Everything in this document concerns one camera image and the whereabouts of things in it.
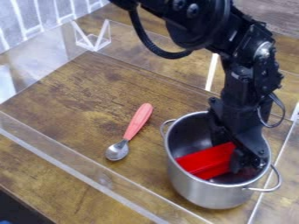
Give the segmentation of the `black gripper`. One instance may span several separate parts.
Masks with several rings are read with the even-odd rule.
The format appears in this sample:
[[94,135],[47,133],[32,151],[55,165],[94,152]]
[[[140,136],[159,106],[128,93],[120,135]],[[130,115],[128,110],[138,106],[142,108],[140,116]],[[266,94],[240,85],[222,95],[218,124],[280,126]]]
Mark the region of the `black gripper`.
[[210,98],[210,137],[214,146],[232,142],[228,170],[264,172],[268,168],[270,147],[262,129],[267,125],[274,100],[255,93],[223,88],[220,98]]

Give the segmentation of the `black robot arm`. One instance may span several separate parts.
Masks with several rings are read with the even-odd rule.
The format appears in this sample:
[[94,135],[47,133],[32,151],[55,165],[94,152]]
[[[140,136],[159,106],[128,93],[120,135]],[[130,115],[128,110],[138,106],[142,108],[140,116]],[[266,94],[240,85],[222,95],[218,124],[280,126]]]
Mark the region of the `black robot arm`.
[[[246,15],[234,0],[110,0],[128,12],[135,32],[147,49],[176,60],[202,48],[220,56],[226,74],[219,98],[210,98],[208,127],[212,146],[176,159],[182,168],[202,179],[262,169],[270,153],[262,129],[274,105],[284,104],[275,95],[284,76],[279,73],[276,48],[267,24]],[[172,42],[183,48],[167,52],[146,34],[138,8],[162,18]]]

